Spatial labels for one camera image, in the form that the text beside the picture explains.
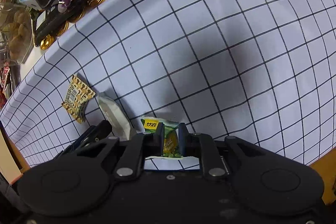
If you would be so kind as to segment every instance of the tablecloth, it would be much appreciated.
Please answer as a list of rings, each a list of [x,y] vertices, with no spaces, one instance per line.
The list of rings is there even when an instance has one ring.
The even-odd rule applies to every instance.
[[[78,74],[137,130],[160,117],[310,164],[335,145],[335,28],[335,0],[107,0],[46,51],[0,120],[31,166],[51,160],[103,119],[96,98],[82,124],[61,107]]]

